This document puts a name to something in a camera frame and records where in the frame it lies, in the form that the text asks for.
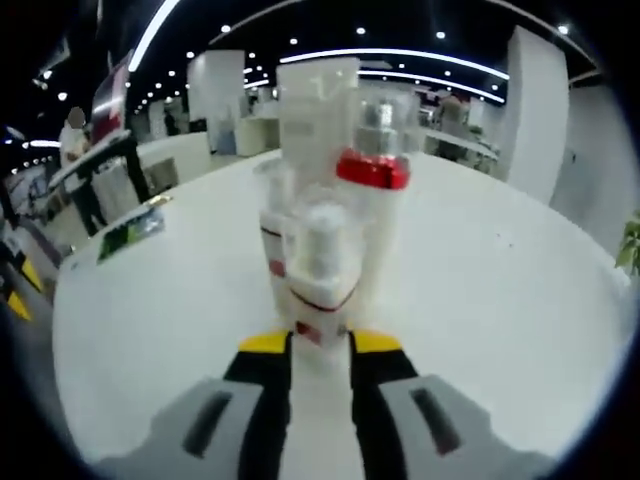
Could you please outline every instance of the white bottle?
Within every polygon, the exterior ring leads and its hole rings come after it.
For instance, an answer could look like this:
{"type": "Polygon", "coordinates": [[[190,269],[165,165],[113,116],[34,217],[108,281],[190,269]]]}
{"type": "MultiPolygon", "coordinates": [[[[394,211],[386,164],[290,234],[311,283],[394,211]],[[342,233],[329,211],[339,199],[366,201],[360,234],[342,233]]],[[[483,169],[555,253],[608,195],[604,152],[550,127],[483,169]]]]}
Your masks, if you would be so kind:
{"type": "Polygon", "coordinates": [[[288,293],[283,253],[283,222],[293,197],[293,170],[282,159],[257,166],[254,175],[262,190],[260,234],[269,267],[271,288],[280,319],[287,326],[288,293]]]}
{"type": "Polygon", "coordinates": [[[401,156],[400,119],[389,99],[364,102],[355,147],[343,151],[336,166],[339,188],[353,199],[366,219],[365,253],[358,288],[357,324],[366,323],[368,309],[380,295],[381,275],[396,233],[398,203],[409,179],[409,161],[401,156]]]}
{"type": "Polygon", "coordinates": [[[327,188],[297,207],[285,250],[289,313],[297,335],[331,349],[346,337],[361,274],[362,228],[327,188]]]}

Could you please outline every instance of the gray gripper base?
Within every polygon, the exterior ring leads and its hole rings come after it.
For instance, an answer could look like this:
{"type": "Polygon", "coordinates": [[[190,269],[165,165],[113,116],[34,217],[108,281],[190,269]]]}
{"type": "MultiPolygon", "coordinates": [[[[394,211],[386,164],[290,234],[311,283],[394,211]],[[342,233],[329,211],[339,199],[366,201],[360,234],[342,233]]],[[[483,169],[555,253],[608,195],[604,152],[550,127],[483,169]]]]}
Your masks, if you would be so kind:
{"type": "MultiPolygon", "coordinates": [[[[551,469],[552,461],[544,455],[517,452],[501,442],[491,430],[488,413],[437,376],[388,382],[380,390],[402,444],[408,480],[530,480],[551,469]],[[422,392],[424,397],[425,391],[439,413],[432,409],[425,414],[426,409],[418,407],[416,395],[422,392]],[[428,421],[434,415],[440,421],[428,421]],[[438,451],[430,427],[434,422],[448,424],[455,432],[456,446],[448,453],[438,451]]],[[[434,428],[436,436],[437,430],[442,428],[434,428]]]]}
{"type": "Polygon", "coordinates": [[[117,479],[236,479],[244,436],[261,394],[260,385],[204,380],[154,418],[140,448],[103,460],[96,469],[117,479]],[[216,398],[225,399],[226,405],[211,439],[204,441],[201,455],[189,453],[186,444],[194,424],[216,398]]]}

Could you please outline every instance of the black ceiling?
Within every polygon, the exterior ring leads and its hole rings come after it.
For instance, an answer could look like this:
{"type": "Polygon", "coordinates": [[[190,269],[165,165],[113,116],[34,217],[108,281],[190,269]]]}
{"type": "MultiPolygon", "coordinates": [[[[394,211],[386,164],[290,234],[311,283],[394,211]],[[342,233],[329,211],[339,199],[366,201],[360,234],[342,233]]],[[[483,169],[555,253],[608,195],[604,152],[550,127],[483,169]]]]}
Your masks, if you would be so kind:
{"type": "MultiPolygon", "coordinates": [[[[90,110],[93,93],[107,74],[107,51],[117,60],[135,48],[162,2],[103,0],[100,24],[97,22],[98,0],[82,2],[82,8],[75,10],[67,29],[71,57],[53,68],[46,91],[28,82],[30,85],[22,90],[28,101],[11,112],[6,124],[31,139],[57,139],[72,105],[90,110]],[[62,91],[69,94],[65,102],[57,99],[62,91]]],[[[135,108],[151,90],[161,98],[173,95],[175,90],[184,92],[187,51],[202,52],[208,48],[209,41],[220,34],[222,25],[234,25],[276,3],[277,0],[181,0],[131,78],[129,106],[135,108]],[[177,75],[169,78],[169,70],[176,71],[177,75]],[[163,84],[160,91],[154,88],[156,82],[163,84]]],[[[544,6],[547,2],[523,0],[512,3],[551,25],[571,23],[561,9],[544,6]]],[[[570,77],[594,68],[581,54],[536,23],[482,0],[305,0],[234,30],[210,48],[255,52],[256,59],[247,58],[246,66],[261,65],[272,82],[278,60],[283,56],[353,47],[436,52],[506,70],[507,44],[516,25],[558,45],[567,55],[570,77]],[[358,27],[365,28],[366,34],[357,35],[358,27]],[[437,39],[437,31],[446,32],[446,38],[437,39]],[[292,37],[298,39],[295,46],[289,43],[292,37]]],[[[585,42],[579,41],[578,34],[577,29],[572,29],[571,37],[578,38],[578,43],[588,48],[585,42]]],[[[450,80],[485,90],[497,83],[497,79],[488,74],[440,61],[395,56],[367,59],[384,59],[395,71],[402,62],[406,65],[406,73],[440,78],[444,78],[444,70],[450,70],[450,80]]],[[[254,72],[248,78],[259,80],[262,73],[254,72]]],[[[506,84],[500,85],[497,94],[507,95],[506,84]]],[[[20,151],[16,142],[9,147],[12,158],[41,154],[20,151]]]]}

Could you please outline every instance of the red bottle cap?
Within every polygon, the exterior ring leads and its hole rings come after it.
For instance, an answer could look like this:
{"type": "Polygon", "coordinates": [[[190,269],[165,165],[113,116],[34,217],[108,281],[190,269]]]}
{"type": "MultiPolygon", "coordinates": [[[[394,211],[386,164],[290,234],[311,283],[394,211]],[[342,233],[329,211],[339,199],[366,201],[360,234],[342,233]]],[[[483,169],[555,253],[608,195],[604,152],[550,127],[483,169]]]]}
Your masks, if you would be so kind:
{"type": "Polygon", "coordinates": [[[411,172],[404,157],[363,155],[347,148],[336,166],[338,178],[368,187],[385,190],[403,190],[409,183],[411,172]]]}

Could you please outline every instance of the white round table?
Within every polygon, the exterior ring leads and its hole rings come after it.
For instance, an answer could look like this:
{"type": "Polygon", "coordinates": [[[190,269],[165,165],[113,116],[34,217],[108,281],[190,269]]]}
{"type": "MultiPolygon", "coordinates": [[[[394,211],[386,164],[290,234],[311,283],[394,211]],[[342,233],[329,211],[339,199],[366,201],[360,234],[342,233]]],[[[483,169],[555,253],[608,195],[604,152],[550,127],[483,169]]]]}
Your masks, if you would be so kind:
{"type": "MultiPolygon", "coordinates": [[[[87,461],[139,447],[154,415],[275,325],[252,169],[279,154],[176,188],[165,231],[103,264],[100,236],[64,263],[55,369],[87,461]]],[[[528,196],[437,157],[411,160],[374,326],[401,340],[421,375],[487,409],[508,444],[562,455],[624,356],[628,278],[528,196]]]]}

